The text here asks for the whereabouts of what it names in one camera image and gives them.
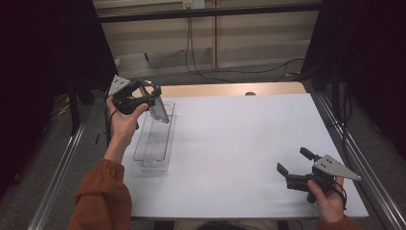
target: white paper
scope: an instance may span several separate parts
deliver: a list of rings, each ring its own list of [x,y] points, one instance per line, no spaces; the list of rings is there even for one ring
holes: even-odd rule
[[[137,131],[124,155],[132,217],[149,219],[303,219],[318,217],[307,193],[288,190],[276,168],[311,173],[301,147],[342,162],[308,94],[165,98],[177,116],[169,170],[141,172]],[[346,215],[366,217],[350,180]]]

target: wall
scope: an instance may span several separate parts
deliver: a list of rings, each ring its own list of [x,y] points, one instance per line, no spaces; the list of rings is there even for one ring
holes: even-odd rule
[[[313,3],[310,0],[206,0],[206,8],[235,8]],[[175,0],[94,0],[98,14],[182,10]],[[201,51],[203,68],[283,62],[302,58],[308,47],[316,11],[250,14],[192,19],[193,48]],[[115,57],[182,52],[188,43],[188,19],[103,24]]]

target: human hand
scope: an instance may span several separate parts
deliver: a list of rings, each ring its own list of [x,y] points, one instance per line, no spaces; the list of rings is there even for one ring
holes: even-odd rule
[[[147,110],[148,105],[143,103],[132,114],[125,115],[117,110],[117,107],[113,104],[113,97],[109,97],[106,102],[108,114],[111,117],[112,140],[120,141],[122,145],[127,147],[137,129],[137,120]]]
[[[343,186],[344,178],[336,177],[335,182]],[[320,220],[327,223],[333,223],[344,217],[343,199],[334,191],[323,193],[320,186],[312,181],[307,181],[307,186],[317,198],[317,208],[319,210]],[[343,193],[343,189],[334,184],[338,192]]]

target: gray floor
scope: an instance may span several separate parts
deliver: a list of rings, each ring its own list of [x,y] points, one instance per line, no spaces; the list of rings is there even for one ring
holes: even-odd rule
[[[162,85],[225,83],[226,81],[224,80],[235,82],[273,81],[279,79],[285,72],[299,71],[301,65],[302,62],[298,60],[287,65],[286,69],[283,67],[261,74],[242,74],[236,72],[204,74],[206,78],[221,80],[208,80],[191,73],[173,73],[148,77],[148,79]],[[271,69],[276,66],[278,64],[262,64],[236,67],[233,70],[258,71]],[[282,81],[290,81],[291,79],[292,77],[284,77]],[[304,86],[308,92],[312,92],[309,81],[304,82]],[[66,176],[56,195],[55,203],[48,220],[45,222],[44,229],[66,228],[73,212],[73,196],[80,179],[94,166],[105,151],[104,126],[101,126],[103,124],[102,92],[95,91],[94,94],[97,100],[92,107],[89,122],[84,129],[75,156],[70,162],[69,170],[66,172]],[[326,114],[316,100],[317,94],[312,93],[312,95],[315,97],[315,103],[320,108],[322,117],[325,118]],[[79,108],[80,111],[83,111],[82,104],[79,104]],[[348,123],[350,133],[360,149],[365,153],[366,158],[379,179],[393,196],[402,212],[405,213],[406,191],[402,185],[406,184],[404,176],[406,174],[406,162],[397,154],[391,141],[386,136],[378,134],[375,131],[373,121],[365,113],[362,105],[357,103],[356,99],[353,100],[353,108],[353,115]],[[70,128],[69,111],[63,115],[54,116],[51,119],[47,132],[43,135],[41,142],[38,143],[34,158],[25,171],[21,173],[20,184],[10,186],[0,201],[0,229],[27,229],[53,177],[61,154],[64,152],[69,141]],[[337,145],[337,149],[343,154],[340,139],[332,127],[329,127],[328,131]],[[101,137],[99,142],[96,141],[98,135]],[[368,185],[361,182],[358,188],[370,216],[358,219],[357,222],[364,226],[365,229],[394,229]],[[290,220],[289,226],[293,230],[302,229],[302,227],[303,229],[315,229],[315,221]],[[131,226],[131,229],[150,230],[152,228],[153,222],[151,221],[134,221]]]

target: wrist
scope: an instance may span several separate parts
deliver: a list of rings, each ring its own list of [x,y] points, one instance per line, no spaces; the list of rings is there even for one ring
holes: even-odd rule
[[[334,223],[342,220],[344,218],[344,214],[338,214],[338,215],[330,215],[327,218],[320,217],[320,221],[325,222],[325,223]]]
[[[125,149],[128,147],[131,140],[113,137],[105,152],[104,158],[117,163],[122,163]]]

